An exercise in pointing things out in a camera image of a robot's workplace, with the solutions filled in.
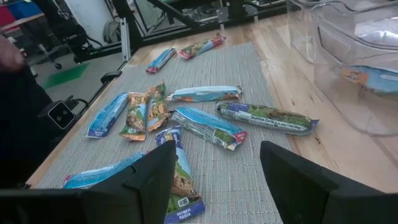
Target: clear plastic bin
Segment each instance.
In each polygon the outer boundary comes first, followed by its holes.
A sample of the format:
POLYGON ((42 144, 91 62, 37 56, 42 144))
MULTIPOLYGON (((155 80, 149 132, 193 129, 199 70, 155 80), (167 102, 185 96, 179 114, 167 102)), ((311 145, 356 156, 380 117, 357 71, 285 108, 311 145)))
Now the clear plastic bin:
MULTIPOLYGON (((287 23, 290 43, 310 63, 313 63, 311 9, 331 0, 287 0, 287 23)), ((353 11, 388 3, 388 0, 342 0, 353 11)))
POLYGON ((310 63, 313 63, 311 8, 319 0, 287 0, 287 23, 290 43, 310 63))
POLYGON ((312 22, 317 87, 355 128, 398 134, 398 2, 356 12, 322 3, 312 22))

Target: woven placemat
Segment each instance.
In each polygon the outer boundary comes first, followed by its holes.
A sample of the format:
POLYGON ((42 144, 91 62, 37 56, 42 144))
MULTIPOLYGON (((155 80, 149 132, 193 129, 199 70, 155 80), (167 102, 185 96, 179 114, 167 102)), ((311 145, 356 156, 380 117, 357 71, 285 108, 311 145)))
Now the woven placemat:
MULTIPOLYGON (((156 75, 146 74, 146 68, 126 67, 100 103, 98 111, 118 93, 146 92, 162 79, 166 82, 168 94, 195 86, 240 85, 243 103, 274 106, 252 43, 211 50, 192 60, 172 59, 156 75)), ((168 109, 178 106, 192 106, 216 114, 215 102, 169 103, 168 109)), ((145 142, 129 142, 118 135, 125 125, 126 113, 124 110, 104 139, 85 137, 95 116, 88 119, 54 161, 38 188, 61 188, 69 174, 104 167, 137 152, 155 148, 154 137, 158 131, 148 134, 145 142)), ((287 138, 268 129, 232 123, 248 132, 246 140, 235 151, 223 149, 189 131, 182 133, 195 189, 203 197, 206 207, 204 214, 185 223, 282 223, 262 172, 259 153, 263 140, 290 149, 287 138)), ((171 121, 167 127, 176 124, 171 121)))

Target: granola bar wrapper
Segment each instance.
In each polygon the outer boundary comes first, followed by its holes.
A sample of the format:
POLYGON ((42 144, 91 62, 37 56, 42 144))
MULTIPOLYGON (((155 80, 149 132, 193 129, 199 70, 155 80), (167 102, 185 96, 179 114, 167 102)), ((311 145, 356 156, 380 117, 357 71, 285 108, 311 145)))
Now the granola bar wrapper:
POLYGON ((232 151, 248 135, 241 128, 196 108, 177 108, 171 119, 180 123, 193 134, 232 151))
POLYGON ((168 140, 176 143, 174 182, 164 223, 177 223, 205 211, 205 204, 193 189, 191 168, 181 145, 181 126, 161 131, 156 135, 156 145, 168 140))
POLYGON ((164 50, 147 68, 147 73, 158 73, 160 69, 169 61, 176 53, 175 49, 164 50))
POLYGON ((311 134, 319 122, 301 114, 245 103, 218 103, 216 110, 224 118, 298 136, 311 134))
POLYGON ((398 72, 355 65, 343 67, 341 76, 378 95, 398 95, 398 72))
POLYGON ((176 90, 170 94, 167 101, 202 102, 214 100, 232 100, 242 97, 240 86, 201 86, 176 90))
POLYGON ((86 170, 79 174, 68 175, 63 183, 63 189, 88 189, 91 186, 110 178, 111 176, 130 166, 141 157, 144 153, 137 153, 127 159, 123 159, 117 163, 98 169, 86 170))
POLYGON ((164 81, 160 85, 152 87, 149 92, 152 97, 148 114, 148 130, 153 131, 163 126, 169 118, 165 102, 166 85, 164 81))
POLYGON ((225 36, 221 35, 220 33, 217 33, 214 37, 210 39, 205 39, 203 41, 196 42, 194 44, 185 47, 184 49, 178 51, 178 54, 185 59, 192 58, 214 47, 221 45, 225 40, 226 40, 225 36))
POLYGON ((129 93, 129 109, 122 137, 133 141, 145 141, 147 104, 150 93, 129 93))
POLYGON ((101 110, 88 128, 86 136, 89 138, 106 137, 119 115, 125 109, 128 96, 127 93, 119 94, 108 106, 101 110))

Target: wooden table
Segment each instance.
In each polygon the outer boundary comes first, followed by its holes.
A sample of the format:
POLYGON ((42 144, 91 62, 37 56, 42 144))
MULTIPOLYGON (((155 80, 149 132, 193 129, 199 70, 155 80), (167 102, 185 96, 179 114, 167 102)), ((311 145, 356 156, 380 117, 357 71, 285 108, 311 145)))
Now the wooden table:
MULTIPOLYGON (((215 33, 207 32, 143 47, 126 66, 151 63, 165 49, 181 49, 215 33)), ((288 136, 295 153, 381 191, 398 192, 398 137, 369 136, 343 120, 329 99, 313 84, 313 65, 307 63, 290 46, 286 15, 232 27, 223 33, 227 35, 228 41, 220 47, 245 42, 252 42, 256 46, 264 78, 278 108, 320 119, 320 124, 312 135, 288 136)), ((83 123, 95 111, 110 86, 37 169, 28 184, 35 187, 39 183, 71 137, 79 132, 83 123)))
POLYGON ((18 19, 17 21, 14 21, 13 23, 10 23, 10 24, 2 27, 1 30, 6 30, 6 29, 14 27, 14 26, 22 25, 22 24, 24 24, 26 22, 33 21, 33 20, 38 19, 38 18, 43 17, 43 16, 44 16, 44 14, 40 13, 40 14, 37 14, 37 15, 34 15, 34 16, 26 17, 26 18, 23 18, 23 19, 18 19))

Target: person's hand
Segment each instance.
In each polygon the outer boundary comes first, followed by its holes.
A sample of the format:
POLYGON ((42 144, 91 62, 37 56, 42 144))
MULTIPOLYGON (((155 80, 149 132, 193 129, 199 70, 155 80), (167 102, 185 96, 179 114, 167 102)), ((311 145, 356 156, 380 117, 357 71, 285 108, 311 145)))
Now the person's hand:
POLYGON ((17 72, 24 63, 18 48, 0 35, 0 72, 17 72))

